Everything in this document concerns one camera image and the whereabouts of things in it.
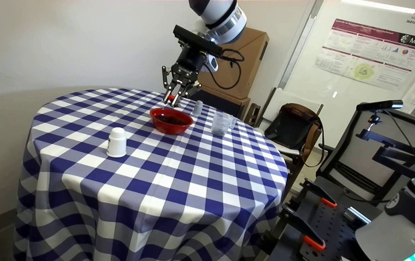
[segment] blue and white checkered tablecloth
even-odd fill
[[[238,259],[275,222],[287,168],[236,122],[211,135],[214,109],[182,135],[153,129],[162,94],[71,93],[33,117],[19,184],[16,259]],[[193,112],[181,100],[180,110]],[[108,158],[111,127],[127,155]]]

